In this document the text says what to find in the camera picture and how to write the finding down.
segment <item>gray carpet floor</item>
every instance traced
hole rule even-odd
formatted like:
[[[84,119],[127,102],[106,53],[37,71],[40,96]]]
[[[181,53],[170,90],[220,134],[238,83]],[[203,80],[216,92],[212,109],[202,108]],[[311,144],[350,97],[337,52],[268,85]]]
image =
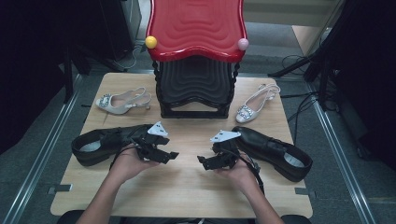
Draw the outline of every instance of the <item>gray carpet floor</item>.
[[[136,66],[128,72],[151,70],[146,52],[136,52]],[[241,63],[240,76],[265,77],[265,74],[282,68],[282,58],[247,55]],[[36,183],[28,203],[22,207],[19,223],[56,223],[59,217],[50,212],[54,198],[48,194],[50,187],[61,182],[66,165],[72,156],[71,141],[77,137],[90,110],[93,97],[105,73],[110,70],[101,64],[91,62],[92,71],[83,77],[81,89],[71,116],[66,121],[59,138],[49,156],[49,161]],[[287,75],[276,80],[281,95],[307,93],[308,88],[300,75]],[[303,97],[282,99],[287,117],[293,115]],[[4,220],[23,180],[28,175],[35,158],[50,132],[50,128],[62,109],[64,90],[61,90],[50,102],[22,140],[13,148],[0,155],[0,220]],[[356,145],[347,130],[343,119],[337,112],[326,112],[332,121],[344,153],[349,161],[357,181],[367,198],[377,223],[394,223],[396,220],[396,175],[381,161],[364,161],[356,151]],[[307,152],[314,164],[305,179],[309,191],[314,215],[312,223],[362,223],[345,179],[340,172],[331,145],[323,131],[316,109],[311,106],[298,118],[290,122],[290,132],[297,132],[296,146]],[[113,217],[111,223],[117,223]]]

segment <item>black shoe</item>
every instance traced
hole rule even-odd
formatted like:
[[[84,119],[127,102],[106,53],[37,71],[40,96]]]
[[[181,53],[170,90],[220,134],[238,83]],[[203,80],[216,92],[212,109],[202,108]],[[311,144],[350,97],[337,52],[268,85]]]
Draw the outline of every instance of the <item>black shoe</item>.
[[[305,178],[312,166],[312,159],[302,150],[289,143],[268,137],[246,127],[236,126],[240,132],[235,138],[239,149],[251,158],[271,163],[288,180],[299,182]]]
[[[151,127],[152,124],[142,124],[125,128],[93,130],[75,138],[72,142],[72,151],[81,165],[92,166],[105,161],[132,141],[137,142],[140,137],[146,136]],[[169,141],[166,140],[158,144],[165,145]]]

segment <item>person's left hand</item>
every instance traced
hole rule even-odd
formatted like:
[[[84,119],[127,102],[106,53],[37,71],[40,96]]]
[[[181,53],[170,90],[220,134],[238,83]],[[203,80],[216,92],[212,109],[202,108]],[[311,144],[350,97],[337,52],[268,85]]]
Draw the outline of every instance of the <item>person's left hand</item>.
[[[137,155],[134,144],[126,146],[124,151],[117,157],[108,175],[120,184],[137,176],[140,172],[159,165],[156,161],[142,161]]]

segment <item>forearm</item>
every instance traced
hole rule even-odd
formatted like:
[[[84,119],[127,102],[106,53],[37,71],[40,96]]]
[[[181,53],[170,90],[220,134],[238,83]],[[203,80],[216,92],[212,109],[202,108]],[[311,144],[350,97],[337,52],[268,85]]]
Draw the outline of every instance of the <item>forearm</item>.
[[[108,175],[77,223],[108,223],[120,186]]]
[[[262,194],[259,186],[250,187],[249,189],[244,190],[243,193],[253,208],[258,223],[283,223],[282,219],[280,219],[273,206]]]

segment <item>metal rail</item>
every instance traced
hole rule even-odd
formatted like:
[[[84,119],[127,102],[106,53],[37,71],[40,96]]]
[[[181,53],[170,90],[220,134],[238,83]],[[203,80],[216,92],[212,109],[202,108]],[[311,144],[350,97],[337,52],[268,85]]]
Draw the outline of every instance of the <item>metal rail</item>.
[[[307,83],[309,91],[316,91],[312,83]],[[337,161],[338,167],[340,168],[341,174],[346,182],[346,187],[349,190],[350,197],[355,204],[356,210],[358,211],[359,217],[362,223],[375,224],[375,218],[367,203],[366,197],[364,196],[361,186],[354,175],[352,168],[349,165],[344,150],[338,141],[337,135],[332,127],[329,117],[326,112],[323,112],[318,102],[314,104],[315,110],[317,111],[318,118],[323,127],[324,132],[329,140],[332,148],[332,153]]]
[[[3,221],[4,224],[13,224],[18,223],[21,219],[21,215],[26,207],[26,204],[29,202],[30,197],[32,196],[33,191],[35,190],[35,186],[40,178],[41,174],[44,171],[44,168],[50,158],[50,154],[58,140],[58,137],[64,128],[64,124],[66,123],[71,110],[78,98],[78,94],[80,92],[82,83],[83,83],[83,76],[77,75],[76,80],[74,82],[74,93],[69,99],[68,103],[65,104],[59,115],[58,118],[55,120],[53,124],[49,136],[47,137],[44,145],[40,149],[35,163],[32,165],[28,175],[26,176],[25,180],[21,184],[21,187],[18,190],[17,196],[12,203],[5,220]]]

